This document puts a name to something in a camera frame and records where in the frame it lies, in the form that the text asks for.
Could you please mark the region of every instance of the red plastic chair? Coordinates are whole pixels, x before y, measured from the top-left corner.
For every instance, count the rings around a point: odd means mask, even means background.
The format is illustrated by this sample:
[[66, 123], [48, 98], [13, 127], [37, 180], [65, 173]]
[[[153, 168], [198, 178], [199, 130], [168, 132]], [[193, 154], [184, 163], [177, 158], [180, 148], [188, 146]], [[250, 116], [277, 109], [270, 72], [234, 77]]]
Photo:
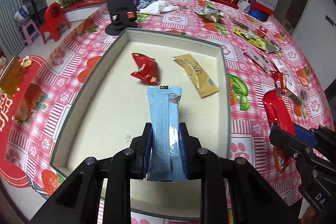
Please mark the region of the red plastic chair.
[[60, 35], [58, 33], [58, 26], [65, 22], [68, 28], [71, 28], [71, 25], [65, 15], [63, 14], [61, 7], [58, 3], [51, 4], [44, 13], [45, 23], [40, 26], [40, 32], [43, 39], [43, 44], [46, 44], [46, 40], [44, 37], [45, 32], [49, 32], [51, 37], [57, 42], [60, 39]]

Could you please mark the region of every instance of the white tray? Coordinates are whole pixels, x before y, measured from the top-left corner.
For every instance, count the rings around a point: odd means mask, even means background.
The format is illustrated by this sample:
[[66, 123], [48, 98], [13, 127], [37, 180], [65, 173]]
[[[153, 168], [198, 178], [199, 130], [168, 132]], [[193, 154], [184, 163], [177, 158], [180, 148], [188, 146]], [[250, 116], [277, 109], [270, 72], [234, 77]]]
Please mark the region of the white tray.
[[[85, 158], [112, 157], [129, 147], [150, 122], [147, 85], [133, 78], [132, 53], [155, 58], [162, 85], [182, 86], [179, 122], [202, 147], [228, 157], [231, 136], [230, 96], [221, 46], [166, 32], [126, 29], [107, 50], [78, 94], [58, 137], [51, 165], [68, 176]], [[201, 99], [173, 56], [190, 53], [219, 92]], [[102, 197], [105, 196], [103, 185]], [[132, 211], [173, 219], [198, 218], [200, 181], [131, 181]]]

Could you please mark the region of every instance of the gold wrapper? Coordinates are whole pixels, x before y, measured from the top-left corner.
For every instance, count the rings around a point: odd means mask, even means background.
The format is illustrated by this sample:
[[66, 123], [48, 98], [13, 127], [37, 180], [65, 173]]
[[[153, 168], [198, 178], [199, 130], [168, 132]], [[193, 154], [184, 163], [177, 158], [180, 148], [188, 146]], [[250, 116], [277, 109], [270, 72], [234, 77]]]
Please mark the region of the gold wrapper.
[[221, 18], [224, 18], [224, 13], [221, 10], [211, 6], [205, 6], [195, 13], [214, 23], [217, 23]]
[[202, 69], [191, 54], [174, 56], [175, 61], [184, 68], [185, 72], [198, 90], [201, 98], [218, 92], [218, 88], [209, 75]]

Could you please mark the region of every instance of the white shopping bag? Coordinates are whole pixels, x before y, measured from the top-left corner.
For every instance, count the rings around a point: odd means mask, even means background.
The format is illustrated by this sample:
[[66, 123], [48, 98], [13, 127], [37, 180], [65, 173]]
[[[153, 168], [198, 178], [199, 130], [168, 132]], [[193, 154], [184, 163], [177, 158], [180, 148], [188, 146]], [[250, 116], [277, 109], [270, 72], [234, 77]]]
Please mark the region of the white shopping bag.
[[251, 8], [251, 2], [251, 0], [238, 0], [238, 10], [248, 14]]

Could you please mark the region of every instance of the blue snack packet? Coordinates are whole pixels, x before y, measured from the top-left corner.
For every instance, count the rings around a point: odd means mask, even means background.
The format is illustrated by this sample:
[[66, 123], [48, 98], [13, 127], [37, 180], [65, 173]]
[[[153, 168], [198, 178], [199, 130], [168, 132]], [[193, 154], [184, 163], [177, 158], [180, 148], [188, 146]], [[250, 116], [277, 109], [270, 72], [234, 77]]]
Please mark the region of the blue snack packet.
[[152, 154], [147, 180], [182, 181], [183, 173], [179, 150], [180, 86], [149, 86], [147, 94], [152, 120]]

